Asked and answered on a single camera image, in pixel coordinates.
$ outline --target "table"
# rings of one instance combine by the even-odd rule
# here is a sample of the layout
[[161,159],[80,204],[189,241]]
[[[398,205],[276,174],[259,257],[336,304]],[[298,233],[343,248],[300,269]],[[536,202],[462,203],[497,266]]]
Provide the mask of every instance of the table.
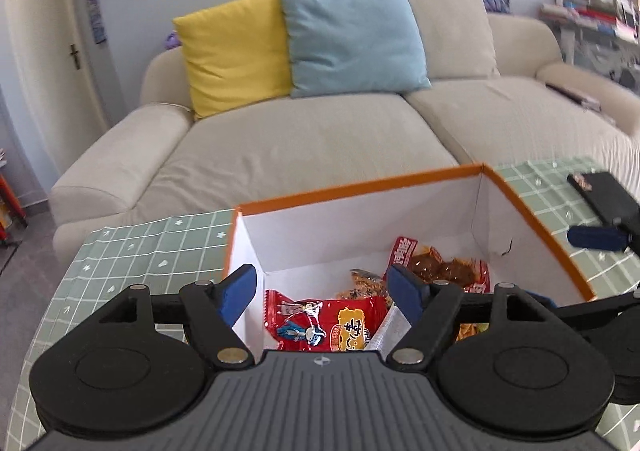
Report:
[[[602,298],[636,288],[640,281],[640,258],[633,253],[578,250],[566,241],[570,225],[598,223],[591,209],[566,182],[566,176],[597,168],[589,158],[573,158],[495,169],[556,237],[594,293]],[[201,279],[219,282],[231,222],[232,211],[218,211],[143,225],[105,227],[89,236],[56,290],[24,360],[12,404],[6,451],[19,451],[44,432],[28,383],[35,359],[129,285],[145,283],[151,293],[160,294],[176,293],[183,285]],[[181,326],[156,327],[174,338],[184,337]],[[598,432],[619,449],[628,451],[640,440],[636,426],[640,426],[637,405],[610,405]]]

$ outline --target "sofa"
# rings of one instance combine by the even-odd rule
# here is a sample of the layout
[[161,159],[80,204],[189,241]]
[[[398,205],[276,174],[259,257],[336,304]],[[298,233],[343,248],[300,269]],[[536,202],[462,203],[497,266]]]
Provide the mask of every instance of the sofa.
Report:
[[[499,76],[406,95],[276,98],[193,119],[180,48],[153,59],[140,107],[50,192],[67,265],[92,231],[465,164],[592,156],[640,196],[640,99],[562,62],[552,31],[489,14]],[[545,87],[597,98],[617,127]]]

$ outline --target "purple plush toy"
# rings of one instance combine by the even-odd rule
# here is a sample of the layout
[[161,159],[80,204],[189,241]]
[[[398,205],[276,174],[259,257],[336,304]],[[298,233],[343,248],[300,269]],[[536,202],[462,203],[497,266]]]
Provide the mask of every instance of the purple plush toy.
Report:
[[166,48],[167,50],[171,50],[177,48],[178,46],[182,46],[182,43],[180,41],[180,38],[178,37],[178,33],[174,30],[164,41],[164,48]]

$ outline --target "light blue pillow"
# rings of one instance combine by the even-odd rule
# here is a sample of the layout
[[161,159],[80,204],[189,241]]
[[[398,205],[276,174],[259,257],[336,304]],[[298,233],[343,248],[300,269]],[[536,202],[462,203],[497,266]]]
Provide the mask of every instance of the light blue pillow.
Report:
[[291,97],[430,88],[407,0],[282,0]]

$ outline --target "seat cushion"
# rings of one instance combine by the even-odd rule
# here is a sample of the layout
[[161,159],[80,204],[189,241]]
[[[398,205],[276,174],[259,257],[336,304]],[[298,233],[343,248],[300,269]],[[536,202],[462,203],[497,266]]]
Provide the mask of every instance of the seat cushion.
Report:
[[460,163],[593,156],[623,133],[529,78],[435,82],[406,96]]
[[128,222],[453,165],[399,95],[280,98],[195,124]]

